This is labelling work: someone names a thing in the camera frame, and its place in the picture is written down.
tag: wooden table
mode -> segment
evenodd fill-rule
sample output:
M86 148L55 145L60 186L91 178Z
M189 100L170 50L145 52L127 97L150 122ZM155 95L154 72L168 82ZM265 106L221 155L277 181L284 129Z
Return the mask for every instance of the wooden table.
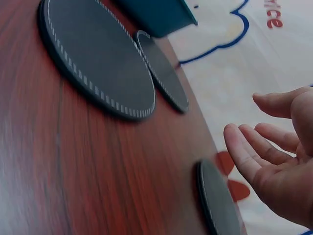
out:
M208 234L194 164L216 148L182 69L187 114L157 92L146 121L113 118L56 70L38 4L0 0L0 234ZM159 44L177 65L169 42Z

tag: cartoon cloud print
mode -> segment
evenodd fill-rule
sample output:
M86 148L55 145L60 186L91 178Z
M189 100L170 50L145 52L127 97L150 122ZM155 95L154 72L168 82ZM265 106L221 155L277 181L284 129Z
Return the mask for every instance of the cartoon cloud print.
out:
M247 2L186 0L199 25L190 25L169 36L180 63L189 63L238 43L249 28L247 18L240 13Z

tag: hand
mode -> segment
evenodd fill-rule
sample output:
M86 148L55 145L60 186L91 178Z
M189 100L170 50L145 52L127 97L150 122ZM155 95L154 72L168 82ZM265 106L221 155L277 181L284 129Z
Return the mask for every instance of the hand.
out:
M259 108L291 118L296 133L271 124L224 129L227 149L260 199L279 216L313 229L313 88L288 93L254 94ZM296 158L272 146L295 153Z

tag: teal container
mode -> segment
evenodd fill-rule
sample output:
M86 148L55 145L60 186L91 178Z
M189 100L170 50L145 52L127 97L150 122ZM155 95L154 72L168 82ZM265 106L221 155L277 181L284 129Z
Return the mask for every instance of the teal container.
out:
M198 25L184 0L115 0L144 31L162 38L187 25Z

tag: black round pad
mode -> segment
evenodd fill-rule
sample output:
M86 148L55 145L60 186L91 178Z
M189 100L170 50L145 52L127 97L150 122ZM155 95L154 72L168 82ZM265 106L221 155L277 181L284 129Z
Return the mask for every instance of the black round pad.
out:
M232 197L222 175L209 160L198 164L200 201L213 235L240 235L241 229Z
M174 68L161 49L144 31L138 31L134 39L148 64L155 85L177 110L187 112L189 107L185 91Z
M89 98L128 119L152 113L155 90L147 65L99 0L42 0L38 23L57 67Z

